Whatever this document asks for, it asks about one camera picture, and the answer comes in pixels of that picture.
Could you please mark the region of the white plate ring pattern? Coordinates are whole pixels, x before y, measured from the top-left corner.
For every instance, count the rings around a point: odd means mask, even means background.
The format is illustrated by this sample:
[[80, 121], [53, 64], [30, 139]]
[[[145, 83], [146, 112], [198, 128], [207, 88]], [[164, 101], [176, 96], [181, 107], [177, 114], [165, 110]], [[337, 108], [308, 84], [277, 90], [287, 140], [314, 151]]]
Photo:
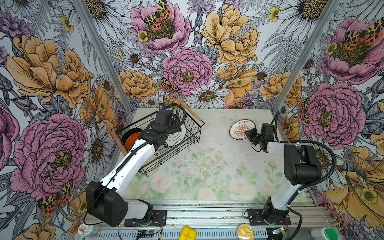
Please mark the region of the white plate ring pattern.
[[168, 146], [171, 146], [171, 147], [176, 146], [184, 140], [186, 133], [187, 133], [187, 130], [185, 125], [183, 124], [181, 125], [179, 132], [176, 132], [174, 134], [169, 134], [166, 140], [166, 143], [168, 144]]

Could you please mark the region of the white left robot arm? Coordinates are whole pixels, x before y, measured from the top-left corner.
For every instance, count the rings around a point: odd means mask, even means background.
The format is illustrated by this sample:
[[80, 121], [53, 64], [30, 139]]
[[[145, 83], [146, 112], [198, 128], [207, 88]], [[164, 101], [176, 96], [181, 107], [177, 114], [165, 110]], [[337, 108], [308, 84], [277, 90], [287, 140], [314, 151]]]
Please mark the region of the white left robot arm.
[[171, 130], [143, 130], [123, 160], [99, 182], [92, 181], [86, 189], [87, 212], [101, 223], [117, 227], [126, 220], [149, 224], [153, 206], [143, 200], [125, 200], [124, 194], [144, 163], [162, 146]]

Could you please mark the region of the black wire dish rack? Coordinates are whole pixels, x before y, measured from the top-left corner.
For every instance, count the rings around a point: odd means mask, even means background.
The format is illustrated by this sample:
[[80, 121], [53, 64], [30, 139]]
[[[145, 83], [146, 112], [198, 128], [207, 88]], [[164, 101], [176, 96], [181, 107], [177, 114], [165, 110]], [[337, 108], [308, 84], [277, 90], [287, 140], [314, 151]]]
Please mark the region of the black wire dish rack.
[[161, 104], [160, 109], [156, 112], [157, 115], [155, 120], [149, 124], [148, 129], [145, 129], [140, 133], [133, 148], [126, 154], [126, 157], [118, 165], [115, 172], [120, 172], [141, 148], [149, 145], [158, 149], [159, 146], [163, 145], [169, 134], [173, 134], [181, 128], [181, 125], [187, 118], [186, 111], [189, 111], [198, 121], [202, 121], [202, 119], [184, 102], [175, 100], [167, 106]]

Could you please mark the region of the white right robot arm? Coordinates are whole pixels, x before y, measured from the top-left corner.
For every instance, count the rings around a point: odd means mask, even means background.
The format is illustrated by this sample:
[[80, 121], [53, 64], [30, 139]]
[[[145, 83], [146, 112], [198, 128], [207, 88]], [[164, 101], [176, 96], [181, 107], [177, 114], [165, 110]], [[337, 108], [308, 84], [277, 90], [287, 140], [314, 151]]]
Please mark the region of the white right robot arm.
[[248, 209], [251, 225], [291, 224], [289, 207], [307, 184], [322, 178], [316, 151], [312, 146], [275, 141], [273, 126], [263, 124], [259, 133], [256, 128], [245, 131], [247, 139], [261, 151], [284, 159], [283, 180], [279, 190], [269, 197], [262, 209]]

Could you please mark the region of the white plate orange sunburst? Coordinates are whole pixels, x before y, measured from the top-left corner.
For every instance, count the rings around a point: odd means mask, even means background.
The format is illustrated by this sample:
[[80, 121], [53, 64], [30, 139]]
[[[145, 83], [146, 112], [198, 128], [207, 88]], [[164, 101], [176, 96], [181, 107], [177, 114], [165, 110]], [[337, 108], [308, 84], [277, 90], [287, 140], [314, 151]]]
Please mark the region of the white plate orange sunburst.
[[231, 125], [229, 134], [234, 140], [245, 140], [247, 138], [245, 131], [250, 131], [255, 127], [255, 123], [251, 120], [239, 120]]

